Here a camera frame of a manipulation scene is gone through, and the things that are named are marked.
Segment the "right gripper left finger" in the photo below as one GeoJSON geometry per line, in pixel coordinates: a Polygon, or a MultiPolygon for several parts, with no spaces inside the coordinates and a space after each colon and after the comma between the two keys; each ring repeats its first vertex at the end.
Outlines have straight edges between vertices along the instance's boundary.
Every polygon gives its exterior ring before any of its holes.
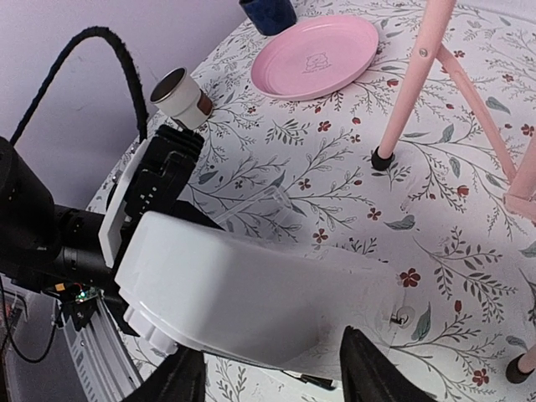
{"type": "Polygon", "coordinates": [[[191,348],[179,347],[122,401],[204,402],[205,386],[204,355],[191,348]]]}

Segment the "white metronome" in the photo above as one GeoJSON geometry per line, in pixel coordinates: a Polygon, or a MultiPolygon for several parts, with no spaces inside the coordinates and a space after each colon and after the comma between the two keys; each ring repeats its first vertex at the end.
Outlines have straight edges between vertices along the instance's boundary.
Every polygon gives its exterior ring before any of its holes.
{"type": "Polygon", "coordinates": [[[405,290],[349,250],[279,244],[146,214],[116,273],[125,319],[157,350],[177,345],[336,379],[346,327],[386,351],[405,290]]]}

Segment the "clear metronome front cover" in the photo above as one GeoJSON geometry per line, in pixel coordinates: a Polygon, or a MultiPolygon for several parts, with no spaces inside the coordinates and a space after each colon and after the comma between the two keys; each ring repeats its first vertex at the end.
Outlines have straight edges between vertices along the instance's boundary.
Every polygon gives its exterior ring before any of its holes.
{"type": "Polygon", "coordinates": [[[278,243],[297,243],[303,215],[294,209],[287,193],[271,185],[214,218],[214,222],[239,236],[278,243]]]}

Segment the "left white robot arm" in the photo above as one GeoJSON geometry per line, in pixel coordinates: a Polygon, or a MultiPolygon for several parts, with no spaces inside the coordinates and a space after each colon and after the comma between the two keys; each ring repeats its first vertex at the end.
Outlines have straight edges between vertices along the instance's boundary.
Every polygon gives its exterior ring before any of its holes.
{"type": "Polygon", "coordinates": [[[51,292],[61,282],[94,287],[118,327],[135,331],[124,320],[127,304],[115,276],[142,216],[155,211],[209,228],[218,225],[179,195],[192,176],[204,146],[196,132],[160,126],[131,160],[124,188],[110,200],[118,208],[105,214],[58,205],[14,147],[1,140],[1,272],[12,283],[51,292]]]}

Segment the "pink music stand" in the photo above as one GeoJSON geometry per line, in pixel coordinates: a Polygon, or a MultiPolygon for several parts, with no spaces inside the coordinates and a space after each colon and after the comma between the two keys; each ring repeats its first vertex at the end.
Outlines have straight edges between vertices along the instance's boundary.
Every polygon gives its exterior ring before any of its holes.
{"type": "Polygon", "coordinates": [[[454,1],[427,1],[425,3],[420,29],[415,39],[404,81],[401,84],[394,109],[389,118],[379,146],[372,155],[374,169],[389,169],[394,160],[394,150],[407,125],[415,105],[419,102],[425,82],[435,62],[449,75],[459,96],[466,104],[461,107],[464,112],[460,118],[471,126],[465,137],[459,137],[455,143],[466,145],[469,139],[479,131],[486,136],[488,146],[480,151],[487,154],[496,168],[501,169],[508,184],[508,190],[497,201],[497,208],[506,219],[510,214],[517,214],[531,221],[535,220],[535,135],[528,135],[530,143],[523,154],[523,160],[516,164],[511,158],[509,148],[502,138],[502,131],[497,127],[490,114],[491,107],[483,100],[472,80],[452,53],[443,44],[451,16],[456,8],[454,1]]]}

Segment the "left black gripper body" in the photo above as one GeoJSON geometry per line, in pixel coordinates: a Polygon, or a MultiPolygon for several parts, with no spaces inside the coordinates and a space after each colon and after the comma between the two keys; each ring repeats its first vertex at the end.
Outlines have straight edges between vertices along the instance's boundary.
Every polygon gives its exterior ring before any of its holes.
{"type": "MultiPolygon", "coordinates": [[[[55,212],[57,213],[55,223],[60,229],[63,248],[54,261],[54,268],[65,276],[61,281],[80,283],[84,292],[90,286],[97,288],[99,294],[101,290],[104,291],[105,305],[118,327],[127,335],[138,335],[123,318],[128,305],[119,296],[119,286],[114,282],[116,269],[106,266],[101,253],[98,231],[104,215],[60,206],[56,206],[55,212]]],[[[175,201],[173,206],[157,208],[156,212],[223,230],[188,201],[175,201]]],[[[88,325],[96,312],[96,301],[74,302],[67,306],[68,302],[71,302],[69,300],[71,297],[74,299],[74,296],[61,297],[65,305],[64,319],[67,322],[71,318],[75,331],[78,332],[88,325]]]]}

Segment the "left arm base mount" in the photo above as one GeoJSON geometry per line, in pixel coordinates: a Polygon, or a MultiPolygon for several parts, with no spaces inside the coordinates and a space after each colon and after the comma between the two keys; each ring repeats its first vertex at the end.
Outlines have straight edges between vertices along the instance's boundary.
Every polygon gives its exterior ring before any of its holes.
{"type": "Polygon", "coordinates": [[[101,291],[93,286],[78,282],[60,282],[46,287],[43,294],[56,300],[53,318],[58,328],[71,322],[76,332],[85,328],[97,311],[97,300],[101,291]]]}

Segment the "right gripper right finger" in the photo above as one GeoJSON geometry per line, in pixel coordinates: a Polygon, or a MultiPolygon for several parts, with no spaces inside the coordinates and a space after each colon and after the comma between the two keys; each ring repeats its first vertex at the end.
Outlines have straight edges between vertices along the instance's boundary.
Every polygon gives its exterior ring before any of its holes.
{"type": "Polygon", "coordinates": [[[412,384],[359,329],[347,326],[339,349],[346,402],[434,402],[412,384]]]}

